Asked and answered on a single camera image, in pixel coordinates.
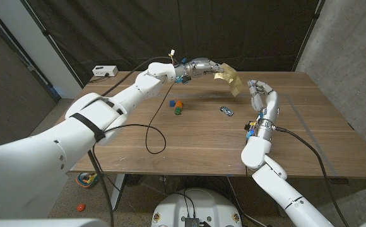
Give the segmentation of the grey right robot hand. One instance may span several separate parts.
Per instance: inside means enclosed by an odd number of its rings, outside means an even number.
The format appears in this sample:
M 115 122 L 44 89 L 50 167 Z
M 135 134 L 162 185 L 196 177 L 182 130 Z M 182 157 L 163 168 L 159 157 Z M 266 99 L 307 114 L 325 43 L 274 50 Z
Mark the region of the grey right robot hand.
M 247 82 L 251 94 L 251 105 L 263 114 L 263 119 L 275 123 L 279 115 L 279 98 L 277 92 L 265 82 L 249 80 Z

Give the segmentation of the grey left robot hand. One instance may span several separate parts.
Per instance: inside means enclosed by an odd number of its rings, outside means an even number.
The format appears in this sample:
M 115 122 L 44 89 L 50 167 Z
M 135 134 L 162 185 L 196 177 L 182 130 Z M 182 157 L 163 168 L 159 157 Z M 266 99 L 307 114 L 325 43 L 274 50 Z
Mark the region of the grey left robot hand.
M 185 66 L 185 75 L 192 78 L 198 78 L 205 74 L 223 73 L 225 70 L 219 63 L 205 58 L 195 58 L 188 62 Z

